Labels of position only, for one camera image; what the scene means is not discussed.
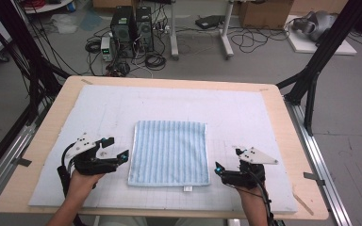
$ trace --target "desk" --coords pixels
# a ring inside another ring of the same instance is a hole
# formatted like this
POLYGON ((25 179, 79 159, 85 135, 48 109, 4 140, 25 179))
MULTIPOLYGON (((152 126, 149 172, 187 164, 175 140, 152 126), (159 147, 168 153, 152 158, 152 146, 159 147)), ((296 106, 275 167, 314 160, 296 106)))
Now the desk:
MULTIPOLYGON (((304 172, 311 172, 282 96, 275 85, 241 84, 224 82, 159 80, 137 78, 107 78, 72 76, 67 79, 60 94, 45 117, 38 133, 29 145, 24 158, 32 164, 19 166, 14 171, 0 196, 0 212, 6 213, 54 213, 57 208, 31 207, 28 201, 37 184, 44 161, 52 150, 67 119, 79 91, 87 84, 125 87, 154 87, 173 89, 223 89, 261 92, 268 110, 271 126, 278 141, 298 212, 293 215, 276 215, 282 219, 326 219, 328 212, 315 181, 305 179, 304 172)), ((82 214, 123 215, 147 217, 190 218, 245 218, 242 212, 174 211, 145 209, 84 208, 82 214)))
MULTIPOLYGON (((178 60, 178 45, 177 45, 177 37, 175 35, 175 2, 176 0, 172 0, 172 20, 171 20, 171 33, 170 33, 170 44, 172 46, 172 57, 178 60)), ((230 41, 227 37, 228 26, 230 24, 232 8, 234 6, 234 0, 228 0, 227 9, 225 12, 225 21, 223 29, 220 29, 220 38, 222 39, 222 44, 225 50, 225 58, 228 59, 234 56, 234 52, 232 51, 230 41)))

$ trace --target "human hand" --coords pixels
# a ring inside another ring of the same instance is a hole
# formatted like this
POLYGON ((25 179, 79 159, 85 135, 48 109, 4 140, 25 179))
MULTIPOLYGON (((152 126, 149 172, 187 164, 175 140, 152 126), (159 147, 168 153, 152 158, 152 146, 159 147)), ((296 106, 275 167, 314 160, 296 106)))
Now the human hand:
POLYGON ((69 191, 67 192, 66 202, 84 203, 90 195, 93 186, 98 183, 105 174, 82 175, 76 169, 73 171, 70 180, 69 191))
POLYGON ((259 187, 248 189, 244 186, 236 186, 240 195, 243 212, 252 226, 267 226, 267 212, 259 187))

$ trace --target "blue striped cloth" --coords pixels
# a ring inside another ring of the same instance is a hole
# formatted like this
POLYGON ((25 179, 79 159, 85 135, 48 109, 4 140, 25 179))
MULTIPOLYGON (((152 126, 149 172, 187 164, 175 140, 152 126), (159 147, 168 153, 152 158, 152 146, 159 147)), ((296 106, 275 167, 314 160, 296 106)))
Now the blue striped cloth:
POLYGON ((206 125, 191 121, 138 121, 128 184, 207 186, 206 125))

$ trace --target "electronic device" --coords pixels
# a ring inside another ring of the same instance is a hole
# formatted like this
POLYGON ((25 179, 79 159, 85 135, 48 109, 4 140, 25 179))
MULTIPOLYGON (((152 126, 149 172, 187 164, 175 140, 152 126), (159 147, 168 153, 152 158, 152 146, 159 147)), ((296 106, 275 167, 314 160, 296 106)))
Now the electronic device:
POLYGON ((216 27, 219 24, 223 24, 225 16, 208 16, 195 21, 195 24, 202 29, 208 29, 210 27, 216 27))
POLYGON ((110 23, 113 38, 119 42, 133 42, 137 38, 133 8, 130 6, 116 7, 110 23))
POLYGON ((104 61, 110 62, 111 60, 113 60, 113 49, 111 47, 110 37, 102 37, 101 53, 104 61))
POLYGON ((115 40, 113 46, 115 47, 114 56, 117 58, 133 58, 136 56, 134 51, 138 49, 138 44, 134 45, 134 42, 119 42, 115 40))
POLYGON ((334 24, 337 16, 326 11, 310 11, 307 15, 293 20, 292 29, 301 30, 312 41, 319 42, 334 24))
MULTIPOLYGON (((96 175, 114 172, 123 163, 128 161, 129 151, 126 150, 117 154, 116 158, 101 159, 97 157, 97 152, 101 148, 106 148, 114 144, 114 137, 102 138, 93 141, 87 133, 84 133, 77 139, 75 143, 70 144, 61 156, 61 165, 58 167, 58 176, 60 177, 63 186, 64 196, 67 196, 69 191, 72 165, 75 169, 83 175, 96 175), (65 158, 70 158, 68 166, 66 167, 65 158)), ((85 225, 82 223, 78 214, 75 215, 73 220, 74 225, 85 225)))
POLYGON ((152 28, 151 8, 139 7, 135 10, 140 47, 146 52, 154 51, 154 33, 152 28))
POLYGON ((242 190, 242 187, 248 190, 258 187, 261 192, 261 198, 266 206, 267 222, 269 225, 272 225, 273 213, 270 207, 272 201, 269 199, 266 187, 264 187, 266 173, 263 164, 276 165, 278 164, 278 160, 262 153, 254 147, 249 150, 244 147, 237 147, 235 151, 239 157, 239 171, 225 170, 220 163, 216 162, 214 172, 221 177, 223 184, 234 187, 241 192, 249 193, 249 191, 242 190))

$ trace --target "gray floor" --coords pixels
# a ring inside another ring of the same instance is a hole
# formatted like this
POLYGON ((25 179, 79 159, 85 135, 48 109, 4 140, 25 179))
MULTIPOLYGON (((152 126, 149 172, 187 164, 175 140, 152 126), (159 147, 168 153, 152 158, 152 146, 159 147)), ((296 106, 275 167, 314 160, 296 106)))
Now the gray floor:
MULTIPOLYGON (((56 13, 67 13, 58 10, 56 13)), ((79 28, 75 34, 49 34, 53 47, 78 73, 88 70, 86 39, 109 24, 88 7, 73 13, 79 28)), ((50 17, 49 13, 42 18, 50 17)), ((192 26, 194 18, 178 19, 178 24, 192 26)), ((225 81, 276 84, 298 73, 312 55, 296 54, 287 40, 269 42, 251 54, 242 53, 233 44, 235 56, 224 59, 217 33, 182 32, 178 34, 180 59, 170 58, 169 41, 164 56, 166 68, 153 72, 135 70, 129 77, 225 81)), ((313 130, 337 191, 353 225, 362 225, 362 45, 347 39, 357 50, 356 56, 333 56, 321 73, 315 103, 313 130)), ((105 71, 106 63, 98 57, 93 64, 96 73, 105 71)), ((27 104, 26 90, 20 72, 11 61, 0 63, 0 139, 20 116, 27 104)), ((0 214, 0 225, 41 225, 50 216, 0 214)), ((151 218, 150 225, 173 225, 173 219, 151 218)), ((334 225, 326 221, 287 220, 287 225, 334 225)))

